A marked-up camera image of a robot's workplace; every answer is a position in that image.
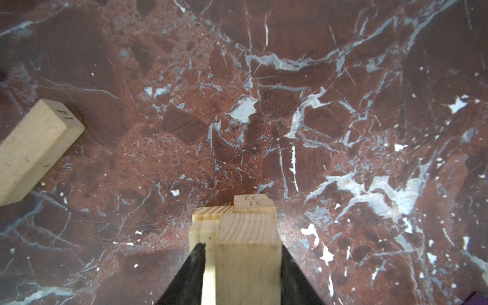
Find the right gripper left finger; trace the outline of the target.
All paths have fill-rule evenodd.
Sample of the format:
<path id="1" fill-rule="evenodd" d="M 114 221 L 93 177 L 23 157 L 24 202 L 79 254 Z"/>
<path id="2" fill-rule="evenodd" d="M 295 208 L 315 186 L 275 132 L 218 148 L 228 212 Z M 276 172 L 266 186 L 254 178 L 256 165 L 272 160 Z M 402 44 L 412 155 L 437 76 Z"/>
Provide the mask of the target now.
<path id="1" fill-rule="evenodd" d="M 203 272 L 205 270 L 205 253 L 198 244 L 188 255 L 184 264 L 166 289 L 155 302 L 156 305 L 201 305 Z"/>

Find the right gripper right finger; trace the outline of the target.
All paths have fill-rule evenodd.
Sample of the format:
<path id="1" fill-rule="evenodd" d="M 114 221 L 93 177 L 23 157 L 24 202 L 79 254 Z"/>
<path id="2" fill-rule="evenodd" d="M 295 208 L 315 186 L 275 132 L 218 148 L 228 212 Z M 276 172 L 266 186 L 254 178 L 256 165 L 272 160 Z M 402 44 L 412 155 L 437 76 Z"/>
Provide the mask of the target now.
<path id="1" fill-rule="evenodd" d="M 282 255 L 282 305 L 324 305 L 290 254 Z"/>

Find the wood block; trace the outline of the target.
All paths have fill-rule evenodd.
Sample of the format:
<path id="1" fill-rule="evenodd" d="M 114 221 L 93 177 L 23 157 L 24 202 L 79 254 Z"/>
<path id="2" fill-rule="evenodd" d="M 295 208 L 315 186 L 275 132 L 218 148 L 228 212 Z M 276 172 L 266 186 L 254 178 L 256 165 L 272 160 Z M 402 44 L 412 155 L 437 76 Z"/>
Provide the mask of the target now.
<path id="1" fill-rule="evenodd" d="M 281 303 L 282 240 L 272 215 L 221 216 L 215 255 L 217 304 Z"/>
<path id="2" fill-rule="evenodd" d="M 189 246 L 193 250 L 198 244 L 205 253 L 201 304 L 216 304 L 216 236 L 219 220 L 194 221 L 189 229 Z"/>
<path id="3" fill-rule="evenodd" d="M 277 207 L 266 194 L 242 194 L 233 197 L 235 213 L 269 214 L 277 222 Z"/>
<path id="4" fill-rule="evenodd" d="M 1 143 L 1 205 L 23 200 L 84 131 L 64 104 L 39 99 Z"/>
<path id="5" fill-rule="evenodd" d="M 219 220 L 222 214 L 233 214 L 235 212 L 234 206 L 213 206 L 213 207 L 198 207 L 192 213 L 192 222 Z"/>

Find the purple block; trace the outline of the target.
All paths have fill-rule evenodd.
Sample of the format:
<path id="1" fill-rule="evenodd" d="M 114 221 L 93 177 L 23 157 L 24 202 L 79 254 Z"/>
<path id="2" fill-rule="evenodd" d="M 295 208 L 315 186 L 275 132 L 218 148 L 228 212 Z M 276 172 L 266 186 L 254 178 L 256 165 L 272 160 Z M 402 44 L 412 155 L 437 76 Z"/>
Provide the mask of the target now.
<path id="1" fill-rule="evenodd" d="M 467 297 L 462 305 L 488 305 L 488 298 L 482 293 L 473 292 Z"/>

